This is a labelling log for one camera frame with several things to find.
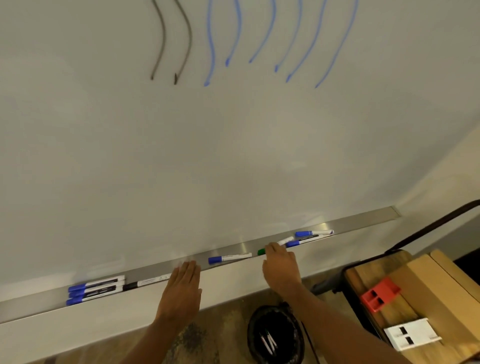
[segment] drawn line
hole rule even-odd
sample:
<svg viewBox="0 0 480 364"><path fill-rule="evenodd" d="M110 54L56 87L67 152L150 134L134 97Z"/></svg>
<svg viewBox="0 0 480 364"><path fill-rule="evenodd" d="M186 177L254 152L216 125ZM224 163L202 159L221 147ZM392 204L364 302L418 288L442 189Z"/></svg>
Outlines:
<svg viewBox="0 0 480 364"><path fill-rule="evenodd" d="M264 46L265 43L267 42L268 37L270 36L270 33L272 32L273 24L275 23L275 17L276 17L276 1L275 1L275 0L271 0L271 1L272 1L272 20L270 21L270 26L268 27L267 34L265 35L265 38L264 38L263 41L261 42L260 47L258 47L257 51L254 53L254 55L252 56L252 58L250 58L250 60L248 61L248 63L252 63L253 60L258 56L258 53L260 53L260 51L262 50L263 46Z"/></svg>
<svg viewBox="0 0 480 364"><path fill-rule="evenodd" d="M204 86L207 87L210 84L210 79L213 75L213 70L215 69L215 46L212 39L212 2L213 0L208 0L208 11L207 11L207 35L208 35L208 44L210 45L210 54L211 54L211 63L210 63L210 72L208 73L207 79L205 80Z"/></svg>
<svg viewBox="0 0 480 364"><path fill-rule="evenodd" d="M287 58L288 54L290 53L290 49L291 49L292 46L293 46L293 43L295 43L295 39L297 38L297 34L298 34L298 32L299 32L299 29L300 29L302 9L303 9L303 0L299 0L299 19L298 19L298 21L297 21L297 27L295 28L295 33L293 34L292 41L290 42L290 45L289 45L288 48L287 48L287 52L286 52L285 55L283 56L282 60L275 66L275 72L278 71L278 69L279 69L280 66L282 65L283 61L285 60L285 58Z"/></svg>
<svg viewBox="0 0 480 364"><path fill-rule="evenodd" d="M153 78L155 77L156 69L158 68L158 65L160 64L160 60L162 59L163 51L165 50L165 43L167 41L167 29L165 28L165 21L163 20L162 12L160 11L160 8L156 3L156 0L152 0L152 3L155 6L158 17L160 18L160 23L162 24L162 46L160 47L160 53L158 54L158 58L156 59L156 63L155 63L155 66L153 67L152 74L150 75L151 80L153 80Z"/></svg>
<svg viewBox="0 0 480 364"><path fill-rule="evenodd" d="M330 66L328 66L327 71L323 75L322 79L317 83L315 88L317 88L318 86L320 86L322 84L322 82L325 80L325 78L327 78L328 74L332 70L333 65L335 64L336 58L337 58L338 54L340 53L340 50L342 49L343 43L347 39L348 34L350 33L350 29L352 28L353 22L355 21L355 16L357 15L358 6L359 6L359 0L355 0L355 5L353 7L352 17L350 18L350 23L348 24L347 31L345 32L345 35L343 36L343 39L340 43L340 46L338 47L338 49L336 50L336 52L335 52L335 54L332 58L332 62L330 63Z"/></svg>
<svg viewBox="0 0 480 364"><path fill-rule="evenodd" d="M187 53L185 54L185 59L183 60L183 63L180 67L180 70L175 74L175 79L173 81L173 84L176 85L181 73L183 72L183 68L185 67L185 64L187 64L188 56L190 55L190 50L192 49L192 26L190 25L190 21L188 20L187 14L185 13L185 10L183 10L182 5L180 4L179 0L174 0L175 3L177 4L178 8L180 9L181 14L183 15L183 18L185 19L185 23L187 23L187 28L188 28L188 48L187 48Z"/></svg>
<svg viewBox="0 0 480 364"><path fill-rule="evenodd" d="M240 40L240 33L241 33L241 9L240 9L240 2L239 0L233 0L235 3L235 10L237 11L237 37L235 38L235 43L233 43L232 51L230 52L230 55L228 56L227 60L225 61L225 66L228 67L230 64L230 60L233 57L233 53L235 52L235 49L237 48L237 44L239 43Z"/></svg>
<svg viewBox="0 0 480 364"><path fill-rule="evenodd" d="M302 63L305 62L305 60L307 59L308 55L310 54L310 52L312 51L313 49L313 46L315 46L315 43L317 41L317 38L318 38L318 35L320 33L320 28L322 27L322 19L324 17L324 11L325 11L325 5L327 4L327 0L324 0L323 4L322 4L322 9L320 10L320 19L318 20L318 25L317 25L317 31L315 33L315 37L313 38L313 42L312 44L310 45L310 48L308 48L307 50L307 53L305 53L305 55L303 56L303 58L300 60L300 63L295 67L295 69L288 75L287 77L287 80L286 82L290 81L290 78L292 78L292 76L295 74L296 71L298 71L298 69L300 68L300 66L302 65Z"/></svg>

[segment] left hand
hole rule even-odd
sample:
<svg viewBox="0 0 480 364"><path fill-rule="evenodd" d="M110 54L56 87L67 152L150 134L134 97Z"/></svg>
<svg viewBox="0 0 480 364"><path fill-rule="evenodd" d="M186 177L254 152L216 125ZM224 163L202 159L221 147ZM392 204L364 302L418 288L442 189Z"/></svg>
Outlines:
<svg viewBox="0 0 480 364"><path fill-rule="evenodd" d="M202 289L198 288L200 270L194 260L173 270L158 305L156 321L172 325L180 333L195 318L202 296Z"/></svg>

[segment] hand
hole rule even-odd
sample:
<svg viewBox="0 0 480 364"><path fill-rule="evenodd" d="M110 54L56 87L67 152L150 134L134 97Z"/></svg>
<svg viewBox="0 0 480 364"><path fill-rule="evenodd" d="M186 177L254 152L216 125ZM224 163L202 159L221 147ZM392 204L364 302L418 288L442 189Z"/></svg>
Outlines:
<svg viewBox="0 0 480 364"><path fill-rule="evenodd" d="M299 267L295 254L287 252L284 246L270 243L265 246L267 260L264 260L263 272L271 289L287 300L298 287L302 287Z"/></svg>
<svg viewBox="0 0 480 364"><path fill-rule="evenodd" d="M194 260L175 268L163 291L155 320L172 325L180 333L200 309L202 290L198 288L199 283L200 266Z"/></svg>

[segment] floor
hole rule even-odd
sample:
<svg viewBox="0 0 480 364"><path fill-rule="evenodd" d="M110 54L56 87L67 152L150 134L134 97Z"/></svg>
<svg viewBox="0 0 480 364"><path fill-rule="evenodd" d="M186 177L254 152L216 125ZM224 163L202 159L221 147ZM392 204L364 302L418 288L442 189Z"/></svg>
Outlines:
<svg viewBox="0 0 480 364"><path fill-rule="evenodd" d="M322 272L303 280L307 288L335 274ZM341 313L360 324L342 293L331 291L318 296ZM271 290L257 292L240 299L201 311L173 342L163 364L255 364L247 347L247 325L255 309L264 304L278 304L280 297ZM142 337L144 329L65 352L55 358L31 364L116 364ZM314 353L305 338L304 364L316 364ZM326 361L317 351L320 363Z"/></svg>

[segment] blue wavy line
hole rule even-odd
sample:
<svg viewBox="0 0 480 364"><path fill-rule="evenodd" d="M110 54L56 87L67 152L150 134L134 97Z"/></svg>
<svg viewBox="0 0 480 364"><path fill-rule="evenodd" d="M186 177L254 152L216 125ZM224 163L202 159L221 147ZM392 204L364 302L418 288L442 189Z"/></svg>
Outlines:
<svg viewBox="0 0 480 364"><path fill-rule="evenodd" d="M305 53L305 55L303 56L303 58L301 59L300 63L295 67L295 69L288 75L287 77L287 80L286 82L290 81L290 78L292 78L292 76L295 74L296 71L298 71L298 69L300 68L300 66L302 65L302 63L305 62L305 60L307 59L308 55L310 54L310 52L312 51L313 49L313 46L315 45L316 41L317 41L317 38L318 38L318 35L320 33L320 28L322 27L322 19L324 17L324 11L325 11L325 5L327 4L327 0L324 0L323 4L322 4L322 9L320 10L320 19L318 20L318 25L317 25L317 31L315 33L315 37L313 38L313 42L312 44L310 45L310 48L308 48L308 51L307 53Z"/></svg>
<svg viewBox="0 0 480 364"><path fill-rule="evenodd" d="M278 69L282 65L283 61L285 60L285 58L287 58L288 54L290 53L290 49L293 46L293 43L295 43L295 39L297 38L297 34L299 32L299 29L300 29L302 9L303 9L303 0L299 0L299 19L297 21L297 28L295 28L295 33L293 34L292 41L290 42L290 45L288 46L285 55L283 56L282 60L277 65L275 65L275 72L278 71Z"/></svg>
<svg viewBox="0 0 480 364"><path fill-rule="evenodd" d="M358 6L359 6L359 0L355 0L355 5L353 7L353 13L352 13L352 17L350 19L350 23L348 24L348 28L347 28L347 31L345 32L345 35L343 36L343 39L342 39L342 42L340 43L340 46L338 47L338 49L336 50L333 58L332 58L332 62L330 63L330 66L328 66L327 68L327 72L325 72L324 76L322 77L322 79L317 83L317 85L315 86L315 88L317 88L318 86L320 86L320 84L325 80L325 78L327 78L328 74L330 73L330 71L332 70L333 68L333 65L336 61L336 58L338 56L338 54L340 53L340 50L342 49L342 46L343 46L343 43L345 42L345 39L347 39L348 37L348 34L350 33L350 29L352 28L352 25L353 25L353 22L355 21L355 16L357 15L357 9L358 9Z"/></svg>
<svg viewBox="0 0 480 364"><path fill-rule="evenodd" d="M237 48L237 44L239 43L240 40L240 33L241 33L241 9L240 9L240 3L239 0L233 0L235 3L235 10L237 11L237 38L235 39L235 43L233 43L232 51L230 52L230 55L228 56L227 60L225 61L225 66L228 67L230 64L230 60L233 57L233 53L235 52L235 49Z"/></svg>
<svg viewBox="0 0 480 364"><path fill-rule="evenodd" d="M215 46L213 44L213 38L212 38L212 2L213 0L208 0L207 35L208 35L208 44L210 45L211 63L210 63L210 72L208 73L207 79L205 80L205 83L204 83L205 87L207 87L210 84L210 79L212 78L213 71L215 69Z"/></svg>
<svg viewBox="0 0 480 364"><path fill-rule="evenodd" d="M270 36L270 33L272 32L273 29L273 24L275 23L275 17L276 17L276 1L272 1L272 20L270 21L270 26L268 27L267 34L265 35L265 38L263 39L263 42L260 44L260 47L257 49L257 51L254 53L252 58L248 61L248 63L252 63L253 60L258 56L258 53L262 50L263 46L267 42L268 37Z"/></svg>

